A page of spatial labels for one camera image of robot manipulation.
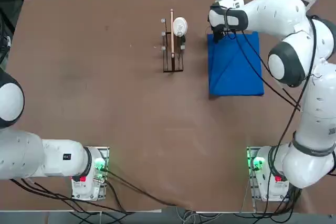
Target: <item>table surface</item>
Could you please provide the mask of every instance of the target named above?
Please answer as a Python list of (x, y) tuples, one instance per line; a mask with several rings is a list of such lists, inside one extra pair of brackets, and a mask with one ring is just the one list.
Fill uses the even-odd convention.
[[(109, 146), (111, 170), (165, 201), (198, 211), (240, 211), (246, 146), (276, 144), (292, 108), (267, 87), (262, 97), (209, 99), (206, 33), (213, 1), (25, 0), (7, 68), (26, 96), (15, 128)], [(318, 0), (311, 13), (336, 22), (332, 3)], [(171, 8), (188, 22), (185, 69), (165, 74), (160, 20)], [(276, 43), (260, 35), (264, 59)], [(334, 180), (304, 189), (296, 211), (336, 214)], [(71, 195), (69, 178), (37, 181)], [(126, 209), (162, 208), (114, 184)], [(9, 181), (1, 181), (0, 194), (1, 210), (68, 209)], [(115, 207), (113, 195), (107, 197), (103, 204)], [(250, 190), (243, 211), (253, 211)]]

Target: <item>wire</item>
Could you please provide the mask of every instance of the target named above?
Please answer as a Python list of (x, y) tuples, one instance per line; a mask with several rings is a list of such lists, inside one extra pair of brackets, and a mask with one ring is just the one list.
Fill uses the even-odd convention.
[(94, 224), (93, 222), (87, 220), (90, 217), (90, 215), (86, 218), (82, 218), (78, 215), (75, 215), (73, 212), (69, 212), (69, 214), (71, 214), (73, 216), (76, 216), (78, 219), (81, 219), (82, 221), (80, 223), (86, 222), (86, 223), (89, 223), (89, 224)]
[(109, 171), (109, 170), (107, 170), (107, 169), (104, 169), (104, 168), (103, 168), (103, 169), (101, 169), (101, 171), (102, 171), (102, 172), (107, 172), (107, 173), (111, 174), (112, 176), (118, 178), (119, 180), (121, 180), (122, 182), (124, 182), (125, 184), (127, 184), (127, 185), (128, 185), (129, 187), (131, 187), (133, 190), (135, 190), (135, 191), (137, 191), (137, 192), (139, 192), (139, 193), (142, 193), (142, 194), (146, 195), (147, 197), (149, 197), (149, 198), (155, 200), (156, 202), (159, 202), (159, 203), (164, 204), (164, 205), (166, 205), (166, 206), (173, 206), (173, 207), (176, 207), (175, 204), (172, 204), (172, 203), (169, 203), (169, 202), (160, 200), (160, 199), (158, 199), (158, 198), (156, 198), (156, 197), (150, 195), (149, 193), (147, 193), (147, 192), (145, 192), (145, 191), (139, 189), (139, 188), (136, 187), (135, 185), (129, 183), (129, 182), (126, 181), (125, 179), (119, 177), (117, 174), (115, 174), (115, 173), (113, 173), (113, 172), (111, 172), (111, 171)]
[(117, 202), (117, 205), (118, 207), (120, 208), (120, 210), (123, 212), (123, 213), (127, 213), (127, 211), (121, 206), (121, 203), (119, 201), (119, 198), (118, 198), (118, 195), (117, 195), (117, 192), (115, 191), (114, 187), (112, 186), (112, 184), (110, 182), (108, 182), (106, 180), (106, 184), (111, 188), (113, 194), (114, 194), (114, 198), (115, 198), (115, 201)]
[[(260, 54), (257, 52), (257, 50), (252, 46), (252, 44), (250, 43), (250, 41), (247, 39), (244, 31), (241, 31), (241, 33), (243, 34), (243, 37), (245, 38), (246, 42), (249, 44), (250, 48), (254, 51), (254, 53), (258, 56), (258, 58), (260, 59), (262, 65), (265, 67), (265, 69), (267, 70), (267, 72), (272, 76), (271, 71), (269, 70), (269, 68), (266, 66), (264, 60), (261, 58)], [(286, 89), (282, 88), (282, 90), (286, 93), (286, 95), (294, 102), (296, 103), (296, 100), (287, 92)]]
[(119, 218), (119, 219), (117, 219), (117, 220), (115, 220), (115, 221), (113, 221), (113, 222), (109, 222), (109, 223), (106, 223), (106, 224), (114, 224), (114, 223), (116, 223), (116, 222), (119, 222), (120, 223), (120, 221), (123, 219), (123, 218), (125, 218), (125, 217), (127, 217), (127, 216), (129, 216), (129, 215), (132, 215), (132, 214), (134, 214), (135, 212), (132, 212), (132, 213), (130, 213), (130, 214), (128, 214), (128, 215), (125, 215), (125, 216), (123, 216), (123, 217), (121, 217), (121, 218)]
[(201, 221), (199, 224), (206, 224), (206, 223), (209, 223), (217, 218), (219, 218), (220, 216), (222, 216), (222, 214), (218, 214), (216, 217), (214, 217), (213, 219), (210, 219), (210, 220), (204, 220), (204, 221)]
[[(18, 181), (16, 181), (15, 179), (10, 179), (10, 181), (12, 181), (14, 184), (16, 184), (17, 186), (21, 187), (23, 190), (29, 192), (29, 193), (32, 193), (32, 194), (36, 194), (36, 195), (40, 195), (40, 196), (43, 196), (43, 197), (46, 197), (46, 198), (50, 198), (50, 199), (58, 199), (58, 200), (61, 200), (59, 197), (56, 197), (56, 196), (50, 196), (48, 194), (43, 194), (43, 193), (40, 193), (38, 191), (34, 191), (32, 189), (29, 189), (27, 187), (25, 187), (24, 185), (20, 184)], [(62, 197), (63, 199), (65, 200), (70, 200), (72, 202), (76, 201), (76, 202), (82, 202), (82, 203), (86, 203), (86, 204), (89, 204), (89, 205), (92, 205), (92, 206), (96, 206), (96, 207), (101, 207), (101, 208), (104, 208), (104, 209), (109, 209), (109, 210), (112, 210), (112, 211), (116, 211), (116, 212), (120, 212), (123, 214), (123, 212), (117, 210), (117, 209), (114, 209), (114, 208), (111, 208), (111, 207), (107, 207), (107, 206), (104, 206), (104, 205), (100, 205), (100, 204), (96, 204), (96, 203), (93, 203), (93, 202), (90, 202), (90, 201), (85, 201), (85, 200), (81, 200), (81, 199), (73, 199), (73, 198), (68, 198), (64, 195), (61, 195), (61, 194), (56, 194), (56, 195), (59, 195), (60, 197)]]
[(122, 224), (122, 222), (120, 221), (120, 219), (118, 219), (117, 217), (107, 213), (107, 212), (102, 212), (103, 215), (107, 215), (109, 217), (111, 217), (113, 220), (115, 220), (116, 222), (118, 222), (119, 224)]
[(95, 213), (93, 213), (93, 214), (90, 214), (89, 216), (86, 216), (86, 217), (84, 218), (84, 220), (81, 220), (81, 222), (78, 223), (78, 224), (82, 224), (83, 222), (86, 222), (86, 220), (89, 219), (92, 215), (98, 215), (98, 214), (99, 214), (99, 212), (95, 212)]
[[(308, 20), (309, 20), (309, 22), (310, 22), (310, 24), (311, 24), (311, 27), (312, 27), (312, 30), (313, 30), (313, 52), (312, 52), (312, 58), (311, 58), (311, 62), (310, 62), (310, 67), (309, 67), (308, 75), (307, 75), (306, 81), (305, 81), (305, 83), (304, 83), (304, 85), (303, 85), (303, 88), (302, 88), (302, 91), (301, 91), (301, 93), (300, 93), (299, 99), (298, 99), (298, 101), (297, 101), (297, 105), (300, 103), (300, 101), (301, 101), (301, 99), (302, 99), (302, 97), (303, 97), (303, 94), (304, 94), (304, 92), (305, 92), (305, 90), (306, 90), (306, 87), (307, 87), (307, 85), (308, 85), (308, 81), (309, 81), (309, 78), (310, 78), (310, 76), (311, 76), (311, 72), (312, 72), (312, 68), (313, 68), (314, 60), (315, 60), (315, 54), (316, 54), (316, 44), (317, 44), (317, 43), (316, 43), (316, 40), (317, 40), (317, 38), (316, 38), (316, 36), (317, 36), (317, 35), (316, 35), (316, 28), (315, 28), (315, 24), (314, 24), (314, 22), (313, 22), (313, 20), (312, 20), (312, 17), (308, 17)], [(291, 124), (291, 122), (292, 122), (292, 120), (293, 120), (293, 118), (294, 118), (295, 113), (296, 113), (296, 109), (293, 109), (293, 112), (292, 112), (292, 114), (291, 114), (291, 116), (290, 116), (290, 118), (289, 118), (289, 121), (288, 121), (288, 123), (287, 123), (287, 125), (286, 125), (286, 128), (285, 128), (285, 130), (283, 131), (283, 133), (282, 133), (282, 135), (281, 135), (281, 138), (280, 138), (280, 140), (279, 140), (279, 142), (278, 142), (278, 144), (277, 144), (277, 146), (276, 146), (274, 156), (272, 157), (272, 163), (274, 163), (274, 160), (275, 160), (276, 155), (277, 155), (277, 153), (278, 153), (280, 144), (281, 144), (282, 140), (284, 139), (284, 137), (285, 137), (285, 135), (286, 135), (286, 133), (287, 133), (287, 131), (288, 131), (288, 129), (289, 129), (289, 126), (290, 126), (290, 124)], [(272, 173), (270, 173), (270, 174), (269, 174), (269, 177), (268, 177), (267, 195), (269, 195), (269, 185), (270, 185), (271, 175), (272, 175)], [(266, 206), (265, 206), (265, 210), (264, 210), (263, 216), (266, 215), (267, 207), (268, 207), (268, 197), (267, 197), (267, 200), (266, 200)]]
[(63, 201), (65, 204), (67, 204), (69, 207), (71, 207), (74, 211), (76, 212), (83, 212), (83, 213), (86, 213), (86, 214), (91, 214), (89, 212), (86, 212), (77, 202), (73, 202), (81, 211), (77, 210), (76, 208), (74, 208), (71, 204), (67, 203), (65, 199), (61, 199), (60, 197), (63, 197), (63, 198), (67, 198), (66, 196), (62, 195), (62, 194), (55, 194), (55, 193), (52, 193), (51, 191), (49, 191), (48, 189), (44, 188), (42, 185), (40, 185), (39, 183), (36, 183), (36, 182), (33, 182), (35, 185), (37, 185), (38, 187), (40, 187), (41, 189), (38, 189), (32, 185), (30, 185), (29, 183), (27, 183), (27, 181), (25, 181), (23, 178), (21, 179), (21, 181), (30, 189), (32, 190), (35, 190), (35, 191), (39, 191), (41, 193), (49, 193), (49, 194), (52, 194), (54, 195), (55, 197), (58, 197), (61, 201)]
[[(220, 5), (212, 5), (211, 6), (212, 8), (225, 8), (225, 6), (220, 6)], [(290, 105), (292, 105), (296, 110), (299, 110), (299, 107), (298, 105), (295, 105), (294, 103), (292, 103), (291, 101), (289, 101), (287, 98), (285, 98), (282, 94), (280, 94), (278, 91), (276, 91), (270, 84), (268, 84), (267, 81), (265, 81), (261, 75), (257, 72), (257, 70), (253, 67), (252, 63), (249, 61), (249, 59), (247, 58), (247, 56), (245, 55), (245, 53), (243, 53), (245, 59), (247, 60), (248, 64), (251, 66), (252, 70), (254, 71), (254, 73), (263, 81), (263, 83), (268, 86), (275, 94), (277, 94), (278, 96), (280, 96), (282, 99), (284, 99), (286, 102), (288, 102)]]

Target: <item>blue towel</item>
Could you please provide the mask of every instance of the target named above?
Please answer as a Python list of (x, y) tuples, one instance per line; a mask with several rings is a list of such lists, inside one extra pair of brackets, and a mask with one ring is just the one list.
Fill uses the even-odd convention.
[[(258, 33), (246, 34), (247, 39), (259, 53)], [(262, 80), (256, 75), (242, 54), (237, 41), (228, 36), (215, 44), (208, 34), (208, 77), (211, 95), (263, 95)], [(245, 55), (261, 76), (261, 62), (245, 38), (237, 34)]]

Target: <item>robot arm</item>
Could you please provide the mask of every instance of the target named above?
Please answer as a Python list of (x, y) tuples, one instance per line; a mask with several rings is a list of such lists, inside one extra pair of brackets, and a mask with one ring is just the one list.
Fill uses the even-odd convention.
[(24, 104), (20, 84), (0, 68), (0, 179), (71, 176), (73, 197), (102, 199), (104, 179), (96, 169), (106, 165), (101, 152), (72, 140), (42, 140), (33, 133), (10, 129)]
[[(278, 37), (281, 42), (268, 55), (272, 76), (290, 87), (307, 77), (313, 55), (314, 33), (301, 0), (216, 0), (208, 21), (215, 42), (225, 30), (250, 30)], [(262, 147), (257, 156), (262, 168), (256, 172), (263, 200), (267, 199), (267, 180), (271, 173), (269, 200), (281, 200), (288, 183), (304, 188), (316, 183), (334, 166), (332, 152), (336, 142), (336, 65), (327, 59), (336, 51), (336, 26), (314, 19), (316, 56), (301, 105), (301, 121), (291, 144), (280, 146), (274, 164), (274, 150)]]

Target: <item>wooden stick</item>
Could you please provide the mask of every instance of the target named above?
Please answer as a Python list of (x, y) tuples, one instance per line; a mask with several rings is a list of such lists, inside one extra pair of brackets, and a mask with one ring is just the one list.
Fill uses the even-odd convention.
[(173, 11), (173, 9), (171, 9), (170, 10), (170, 36), (171, 36), (171, 45), (172, 45), (172, 58), (175, 57), (173, 23), (174, 23), (174, 11)]

